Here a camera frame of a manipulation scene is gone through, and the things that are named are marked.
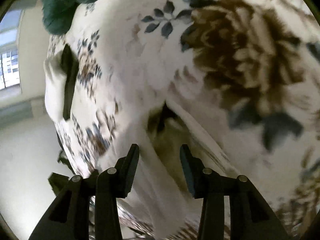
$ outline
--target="white wall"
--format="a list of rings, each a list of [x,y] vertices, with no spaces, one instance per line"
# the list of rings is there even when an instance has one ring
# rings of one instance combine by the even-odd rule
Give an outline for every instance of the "white wall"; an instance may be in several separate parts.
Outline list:
[[[43,96],[45,78],[43,61],[47,57],[49,33],[42,24],[42,4],[26,9],[20,22],[19,73],[22,93],[0,101],[0,108],[33,97]]]
[[[57,163],[60,146],[47,115],[0,130],[0,213],[20,240],[27,240],[54,200],[48,177],[72,176]]]

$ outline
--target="brown flower print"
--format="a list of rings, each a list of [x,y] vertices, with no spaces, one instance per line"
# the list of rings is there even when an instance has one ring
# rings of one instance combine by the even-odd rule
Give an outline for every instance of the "brown flower print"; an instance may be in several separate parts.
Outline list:
[[[97,63],[97,60],[88,55],[87,52],[83,52],[79,56],[79,65],[80,71],[78,74],[78,80],[80,84],[86,88],[89,98],[93,98],[95,100],[94,92],[96,86],[93,79],[95,76],[98,79],[101,78],[100,66]]]
[[[181,39],[207,73],[206,88],[221,91],[220,106],[231,110],[247,98],[262,118],[283,111],[285,86],[302,82],[304,71],[299,39],[284,31],[276,13],[244,0],[219,0],[194,9],[192,19]]]
[[[98,110],[96,116],[99,129],[103,134],[108,134],[108,140],[112,142],[116,138],[115,132],[117,129],[114,115],[108,115],[105,111]]]
[[[88,133],[88,145],[91,147],[88,149],[89,152],[94,152],[99,156],[103,155],[109,148],[110,143],[108,140],[103,139],[101,134],[90,134]]]
[[[66,36],[63,35],[50,35],[49,47],[48,47],[48,57],[53,57],[56,54],[57,45],[62,44],[63,46],[66,44]]]

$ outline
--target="screw head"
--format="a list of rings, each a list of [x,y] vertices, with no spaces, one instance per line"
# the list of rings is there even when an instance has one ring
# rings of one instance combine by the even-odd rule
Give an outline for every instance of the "screw head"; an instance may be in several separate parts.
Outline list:
[[[79,180],[81,180],[81,176],[79,176],[79,175],[76,175],[76,176],[72,177],[72,181],[73,182],[78,182]]]
[[[246,176],[244,176],[244,175],[240,175],[240,176],[238,177],[238,179],[239,179],[239,181],[241,181],[241,182],[247,182],[247,181],[248,181],[248,178],[247,178]]]
[[[203,172],[204,174],[211,174],[211,173],[212,173],[212,170],[211,170],[210,168],[204,168],[204,169],[202,170],[202,172]]]
[[[117,172],[117,169],[116,168],[109,168],[107,172],[108,172],[108,174],[115,174]]]

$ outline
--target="window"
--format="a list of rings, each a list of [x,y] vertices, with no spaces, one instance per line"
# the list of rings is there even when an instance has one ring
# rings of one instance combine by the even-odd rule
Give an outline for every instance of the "window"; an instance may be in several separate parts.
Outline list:
[[[0,22],[0,90],[20,84],[17,34],[21,10],[7,12]]]
[[[0,89],[20,84],[18,51],[1,53],[0,61]]]

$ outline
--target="white floral cloth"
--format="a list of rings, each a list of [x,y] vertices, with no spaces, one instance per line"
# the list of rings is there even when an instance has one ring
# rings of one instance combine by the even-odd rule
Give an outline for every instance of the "white floral cloth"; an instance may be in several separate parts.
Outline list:
[[[303,0],[98,0],[80,5],[68,43],[79,59],[70,121],[56,122],[76,173],[88,177],[141,150],[129,227],[196,239],[201,205],[179,147],[223,176],[244,174],[290,235],[320,197],[320,27]],[[177,116],[161,119],[164,103]],[[225,238],[229,239],[226,203]]]

